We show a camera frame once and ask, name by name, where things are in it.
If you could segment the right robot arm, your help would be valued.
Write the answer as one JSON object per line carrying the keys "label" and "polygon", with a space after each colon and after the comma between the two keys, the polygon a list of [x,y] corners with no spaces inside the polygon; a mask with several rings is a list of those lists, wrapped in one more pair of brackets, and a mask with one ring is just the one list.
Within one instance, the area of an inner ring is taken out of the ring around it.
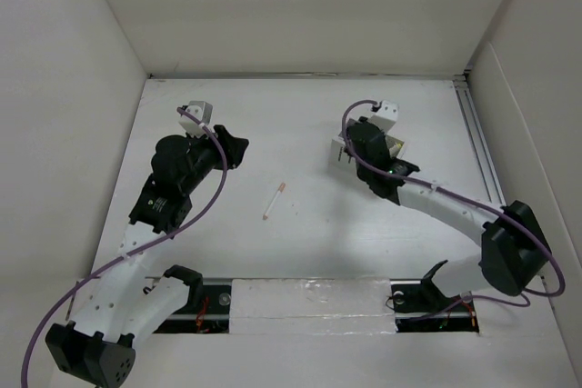
{"label": "right robot arm", "polygon": [[533,293],[529,284],[554,258],[533,210],[525,203],[483,203],[418,178],[417,165],[394,157],[384,132],[367,118],[342,123],[342,137],[356,162],[356,176],[377,197],[428,215],[464,235],[479,252],[442,260],[417,279],[402,313],[440,313],[477,291],[493,288],[503,303]]}

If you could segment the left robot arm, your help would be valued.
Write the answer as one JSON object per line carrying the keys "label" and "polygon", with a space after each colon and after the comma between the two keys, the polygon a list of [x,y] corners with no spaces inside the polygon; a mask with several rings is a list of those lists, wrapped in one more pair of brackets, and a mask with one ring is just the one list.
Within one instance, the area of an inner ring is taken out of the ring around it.
{"label": "left robot arm", "polygon": [[218,124],[212,134],[169,135],[156,144],[152,172],[129,215],[119,263],[98,274],[88,301],[45,343],[56,366],[97,387],[119,387],[138,346],[173,313],[207,304],[201,273],[174,264],[146,290],[146,277],[192,208],[191,193],[213,170],[237,168],[249,145]]}

